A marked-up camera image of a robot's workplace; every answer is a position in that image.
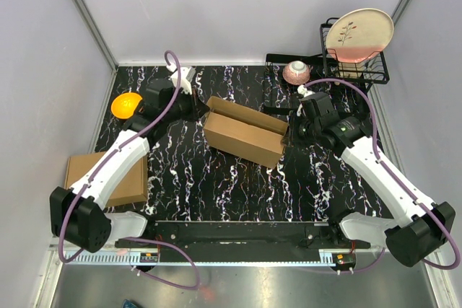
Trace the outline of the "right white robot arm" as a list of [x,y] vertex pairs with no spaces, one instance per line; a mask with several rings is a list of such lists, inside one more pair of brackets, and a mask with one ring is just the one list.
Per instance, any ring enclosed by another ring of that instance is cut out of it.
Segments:
[[448,241],[456,212],[447,202],[436,203],[413,185],[382,154],[372,131],[354,116],[341,117],[324,92],[307,92],[289,114],[283,142],[305,148],[319,144],[332,150],[373,189],[391,219],[342,211],[331,217],[329,242],[345,247],[352,240],[385,247],[406,267],[412,267]]

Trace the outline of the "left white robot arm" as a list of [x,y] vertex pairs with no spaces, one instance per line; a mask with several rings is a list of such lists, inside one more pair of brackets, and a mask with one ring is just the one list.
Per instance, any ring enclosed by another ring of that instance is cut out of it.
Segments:
[[127,237],[140,247],[150,246],[156,230],[147,218],[130,211],[105,213],[109,197],[171,123],[197,122],[208,111],[189,80],[173,75],[152,81],[103,157],[70,188],[57,187],[51,193],[51,231],[58,237],[58,248],[70,242],[95,253],[107,242]]

